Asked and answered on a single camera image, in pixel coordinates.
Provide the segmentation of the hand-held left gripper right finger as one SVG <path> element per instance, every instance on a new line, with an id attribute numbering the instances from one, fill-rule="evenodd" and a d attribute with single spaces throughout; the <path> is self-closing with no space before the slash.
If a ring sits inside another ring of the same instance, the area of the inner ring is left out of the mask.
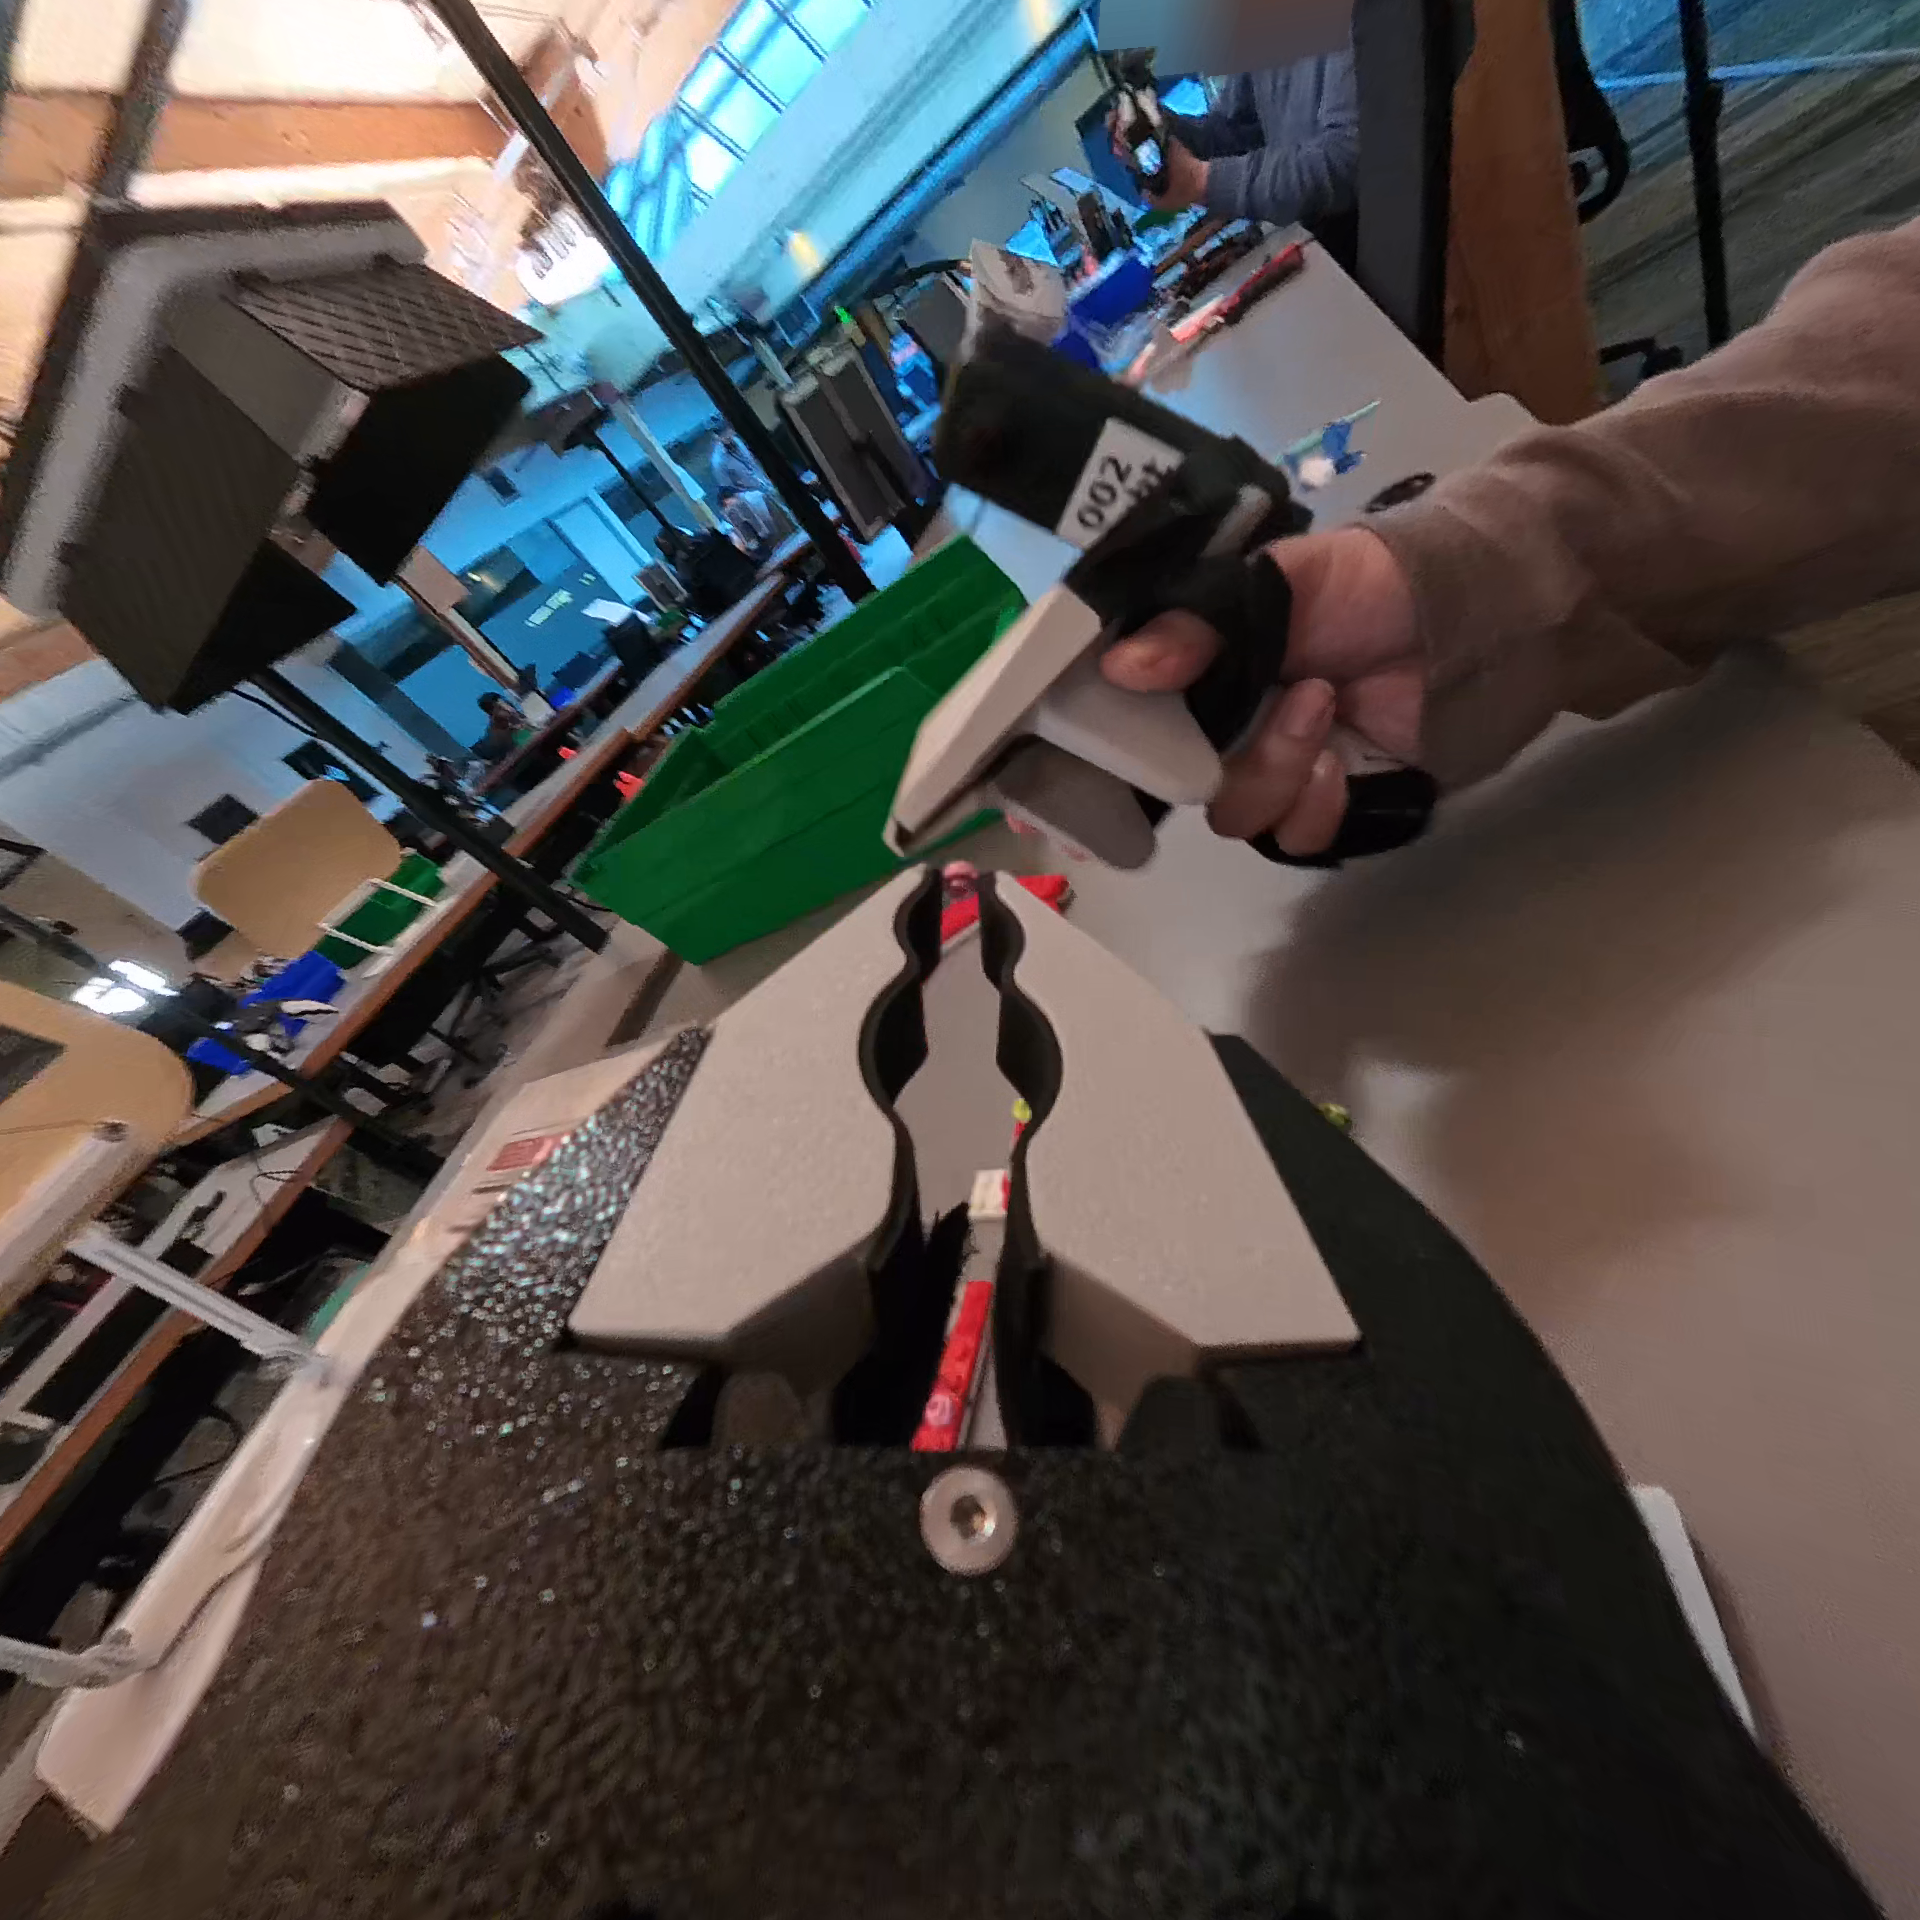
<path id="1" fill-rule="evenodd" d="M 980 882 L 978 935 L 1030 1109 L 994 1289 L 1009 1439 L 1094 1444 L 1155 1383 L 1356 1351 L 1211 1037 L 1020 879 Z"/>

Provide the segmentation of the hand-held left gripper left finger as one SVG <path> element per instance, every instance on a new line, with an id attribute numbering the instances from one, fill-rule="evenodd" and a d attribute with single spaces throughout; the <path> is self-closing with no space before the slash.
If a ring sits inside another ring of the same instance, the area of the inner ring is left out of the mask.
<path id="1" fill-rule="evenodd" d="M 940 1368 L 945 1264 L 898 1098 L 929 1060 L 945 882 L 916 866 L 705 1031 L 567 1332 L 776 1375 L 846 1444 L 908 1444 Z"/>

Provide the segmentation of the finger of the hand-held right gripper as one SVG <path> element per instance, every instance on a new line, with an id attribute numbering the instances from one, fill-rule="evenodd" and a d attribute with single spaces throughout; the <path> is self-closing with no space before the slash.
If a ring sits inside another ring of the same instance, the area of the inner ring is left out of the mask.
<path id="1" fill-rule="evenodd" d="M 1067 584 L 1048 590 L 919 722 L 883 842 L 923 857 L 1000 807 L 996 767 L 1035 736 L 1033 711 L 1103 634 L 1103 614 Z"/>
<path id="2" fill-rule="evenodd" d="M 1043 738 L 1017 743 L 996 767 L 1002 814 L 1082 857 L 1136 872 L 1158 853 L 1158 829 L 1136 790 Z"/>

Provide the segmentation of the red and white lego assembly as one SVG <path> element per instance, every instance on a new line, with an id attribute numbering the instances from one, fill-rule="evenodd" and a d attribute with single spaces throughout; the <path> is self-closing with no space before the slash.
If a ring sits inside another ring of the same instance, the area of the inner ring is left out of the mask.
<path id="1" fill-rule="evenodd" d="M 943 866 L 945 948 L 953 948 L 980 925 L 980 869 L 967 860 Z M 967 1230 L 1000 1228 L 1007 1220 L 1012 1175 L 1009 1165 L 976 1172 L 967 1194 Z M 980 1381 L 986 1375 L 993 1332 L 994 1279 L 962 1278 L 948 1309 L 943 1356 L 934 1386 L 923 1401 L 911 1449 L 947 1456 L 959 1450 L 971 1432 Z"/>

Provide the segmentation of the blue and white lego figure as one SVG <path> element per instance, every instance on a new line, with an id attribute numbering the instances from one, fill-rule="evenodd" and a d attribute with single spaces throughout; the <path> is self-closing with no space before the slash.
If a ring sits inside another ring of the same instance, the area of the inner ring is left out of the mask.
<path id="1" fill-rule="evenodd" d="M 1281 465 L 1287 481 L 1300 494 L 1327 492 L 1336 480 L 1354 473 L 1368 457 L 1362 433 L 1377 417 L 1380 400 L 1368 400 L 1362 407 L 1336 416 L 1314 431 L 1287 444 L 1281 450 Z"/>

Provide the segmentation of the lego instruction booklet in bag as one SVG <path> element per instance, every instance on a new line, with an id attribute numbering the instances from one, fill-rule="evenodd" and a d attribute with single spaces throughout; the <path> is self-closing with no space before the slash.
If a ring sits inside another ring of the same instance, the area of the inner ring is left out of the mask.
<path id="1" fill-rule="evenodd" d="M 526 1084 L 480 1119 L 443 1188 L 410 1218 L 288 1374 L 107 1639 L 81 1656 L 9 1766 L 6 1838 L 54 1802 L 90 1840 L 134 1809 L 239 1637 L 275 1540 L 353 1409 L 411 1409 L 430 1465 L 460 1444 L 538 1432 L 538 1360 L 608 1246 L 643 1164 L 703 1060 L 712 1024 L 671 1029 Z"/>

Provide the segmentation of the person's right hand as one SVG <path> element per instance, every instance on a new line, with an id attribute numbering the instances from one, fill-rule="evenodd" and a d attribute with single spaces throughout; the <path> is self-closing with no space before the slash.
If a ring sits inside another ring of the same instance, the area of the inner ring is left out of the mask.
<path id="1" fill-rule="evenodd" d="M 1422 756 L 1425 646 L 1409 575 L 1358 526 L 1279 538 L 1265 560 L 1287 580 L 1281 682 L 1222 758 L 1215 833 L 1270 837 L 1291 860 L 1337 846 L 1354 808 L 1344 748 Z"/>

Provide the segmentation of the green plastic bin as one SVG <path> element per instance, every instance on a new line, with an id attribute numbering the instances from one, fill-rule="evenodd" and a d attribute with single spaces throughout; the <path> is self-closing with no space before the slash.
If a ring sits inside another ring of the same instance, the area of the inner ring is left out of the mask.
<path id="1" fill-rule="evenodd" d="M 978 544 L 952 538 L 728 694 L 703 743 L 728 774 L 786 751 L 898 766 L 897 738 L 1025 609 L 1025 592 Z"/>
<path id="2" fill-rule="evenodd" d="M 780 660 L 682 733 L 572 877 L 689 962 L 887 879 L 891 802 L 929 711 L 975 657 Z"/>

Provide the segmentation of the black light stand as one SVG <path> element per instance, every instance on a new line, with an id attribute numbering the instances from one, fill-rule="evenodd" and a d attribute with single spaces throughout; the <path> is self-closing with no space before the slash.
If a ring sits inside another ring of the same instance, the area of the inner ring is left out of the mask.
<path id="1" fill-rule="evenodd" d="M 874 596 L 874 580 L 862 566 L 857 553 L 833 528 L 822 500 L 803 484 L 801 473 L 783 455 L 774 431 L 758 417 L 745 394 L 735 385 L 730 372 L 708 346 L 706 335 L 703 335 L 691 313 L 673 295 L 652 258 L 634 239 L 634 233 L 616 213 L 602 185 L 585 166 L 585 160 L 575 151 L 570 136 L 561 129 L 561 124 L 540 103 L 516 62 L 491 34 L 491 26 L 482 17 L 478 5 L 430 1 L 426 9 L 446 29 L 446 37 L 451 37 L 460 54 L 484 85 L 484 92 L 490 92 L 508 114 L 513 129 L 519 133 L 540 157 L 542 166 L 563 191 L 563 198 L 578 213 L 584 224 L 608 250 L 620 276 L 635 292 L 644 313 L 660 326 L 671 346 L 682 353 L 686 370 L 692 372 L 719 414 L 735 428 L 744 445 L 762 465 L 763 476 L 776 484 L 776 492 L 806 538 L 811 544 L 815 556 L 825 565 L 833 582 L 852 604 Z M 326 717 L 320 706 L 312 697 L 296 692 L 292 682 L 283 673 L 266 670 L 257 676 L 257 682 L 280 698 L 281 706 L 303 725 L 312 726 L 329 748 L 347 756 L 347 761 L 361 766 L 370 776 L 384 781 L 384 786 L 402 798 L 419 818 L 438 821 L 460 849 L 474 854 L 497 879 L 500 879 L 500 885 L 516 893 L 519 901 L 547 911 L 572 940 L 592 953 L 608 945 L 608 937 L 591 922 L 584 911 L 575 909 L 561 896 L 553 896 L 500 846 L 466 829 L 443 808 L 443 804 L 435 802 L 422 781 L 402 774 L 380 758 L 363 738 L 347 728 L 347 725 Z"/>

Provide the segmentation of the wooden beam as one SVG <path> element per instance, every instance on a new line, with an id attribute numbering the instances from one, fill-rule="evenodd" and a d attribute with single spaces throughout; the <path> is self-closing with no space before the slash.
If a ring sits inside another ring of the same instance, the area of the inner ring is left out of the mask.
<path id="1" fill-rule="evenodd" d="M 1545 1 L 1474 1 L 1455 86 L 1442 366 L 1551 425 L 1600 408 L 1588 268 Z"/>

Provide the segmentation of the white card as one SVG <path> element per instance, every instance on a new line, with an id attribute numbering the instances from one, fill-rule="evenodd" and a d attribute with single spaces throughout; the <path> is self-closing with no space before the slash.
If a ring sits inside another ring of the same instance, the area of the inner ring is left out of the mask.
<path id="1" fill-rule="evenodd" d="M 1634 1484 L 1628 1493 L 1639 1508 L 1639 1517 L 1655 1552 L 1663 1559 L 1672 1592 L 1682 1608 L 1695 1646 L 1713 1670 L 1720 1692 L 1728 1697 L 1747 1732 L 1758 1742 L 1758 1717 L 1747 1697 L 1738 1656 L 1727 1639 L 1710 1582 L 1696 1556 L 1695 1540 L 1679 1502 L 1659 1485 Z"/>

